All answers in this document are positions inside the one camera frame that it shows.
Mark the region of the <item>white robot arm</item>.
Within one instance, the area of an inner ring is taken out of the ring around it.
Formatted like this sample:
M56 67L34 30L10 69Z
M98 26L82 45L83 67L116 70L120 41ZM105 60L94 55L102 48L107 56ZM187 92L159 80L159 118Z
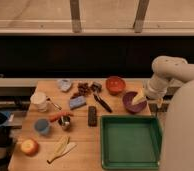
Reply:
M194 171L194 64L184 58L158 56L145 86L150 99L163 98L173 80L183 82L169 103L159 171Z

